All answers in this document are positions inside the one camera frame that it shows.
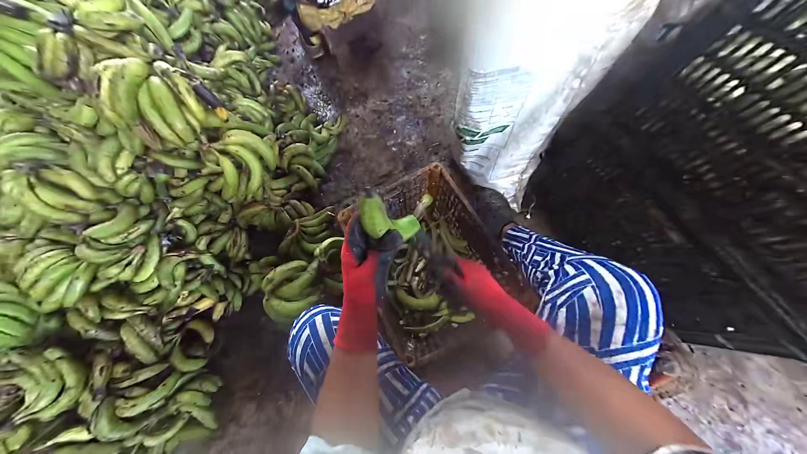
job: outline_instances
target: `glove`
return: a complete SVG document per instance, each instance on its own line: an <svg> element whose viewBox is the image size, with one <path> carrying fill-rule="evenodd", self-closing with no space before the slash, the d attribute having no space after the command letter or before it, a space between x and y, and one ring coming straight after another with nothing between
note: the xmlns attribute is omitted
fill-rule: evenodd
<svg viewBox="0 0 807 454"><path fill-rule="evenodd" d="M391 231L369 249L369 238L354 214L342 243L342 314L334 344L355 353L376 351L377 309L387 298L384 284L390 263L403 242L400 233Z"/></svg>
<svg viewBox="0 0 807 454"><path fill-rule="evenodd" d="M493 326L504 330L522 351L538 354L546 345L551 326L508 295L482 263L457 259L457 271L446 268L444 290L454 293L482 313Z"/></svg>

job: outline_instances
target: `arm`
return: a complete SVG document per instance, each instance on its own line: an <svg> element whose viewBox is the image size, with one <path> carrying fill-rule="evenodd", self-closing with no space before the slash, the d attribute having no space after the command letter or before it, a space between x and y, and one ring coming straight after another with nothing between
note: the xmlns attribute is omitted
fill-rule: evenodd
<svg viewBox="0 0 807 454"><path fill-rule="evenodd" d="M533 358L538 376L611 452L646 454L668 444L707 448L672 413L595 356L556 333L509 296L481 263L450 273L458 292Z"/></svg>
<svg viewBox="0 0 807 454"><path fill-rule="evenodd" d="M371 352L334 348L316 401L312 435L331 446L352 444L378 450L378 360Z"/></svg>
<svg viewBox="0 0 807 454"><path fill-rule="evenodd" d="M348 225L341 261L345 296L312 434L331 446L352 444L377 451L381 444L375 303L379 254L367 250L358 222Z"/></svg>

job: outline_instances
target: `pile of plantains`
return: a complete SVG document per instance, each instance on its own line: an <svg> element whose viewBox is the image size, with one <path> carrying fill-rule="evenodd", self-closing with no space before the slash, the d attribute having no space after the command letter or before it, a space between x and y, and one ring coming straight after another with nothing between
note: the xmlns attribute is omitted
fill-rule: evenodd
<svg viewBox="0 0 807 454"><path fill-rule="evenodd" d="M346 120L272 80L262 17L0 0L0 454L203 439L216 322L261 287L281 325L341 293L332 209L304 199Z"/></svg>

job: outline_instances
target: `ground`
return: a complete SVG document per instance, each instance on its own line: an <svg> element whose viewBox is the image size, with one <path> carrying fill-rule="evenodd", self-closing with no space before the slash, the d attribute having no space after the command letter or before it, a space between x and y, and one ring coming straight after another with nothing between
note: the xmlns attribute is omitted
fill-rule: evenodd
<svg viewBox="0 0 807 454"><path fill-rule="evenodd" d="M289 23L278 28L284 65L278 79L302 85L312 109L349 117L319 206L342 208L364 187L382 187L428 165L449 162L457 78L439 63L428 0L378 0L340 29L332 57L311 62ZM222 427L204 450L295 453L313 410L286 361L286 332L259 299L221 322L211 368L224 378L215 395ZM716 452L807 452L807 367L793 360L695 348L699 380L665 402ZM187 452L196 452L186 448Z"/></svg>

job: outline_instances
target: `dark skin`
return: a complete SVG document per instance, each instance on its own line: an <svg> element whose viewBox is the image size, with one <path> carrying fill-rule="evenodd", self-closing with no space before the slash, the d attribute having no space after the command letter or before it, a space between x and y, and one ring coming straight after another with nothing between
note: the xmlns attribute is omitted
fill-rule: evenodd
<svg viewBox="0 0 807 454"><path fill-rule="evenodd" d="M646 454L668 444L708 448L681 420L616 370L551 332L533 355L536 377L610 452ZM381 446L376 354L334 349L312 434L332 446Z"/></svg>

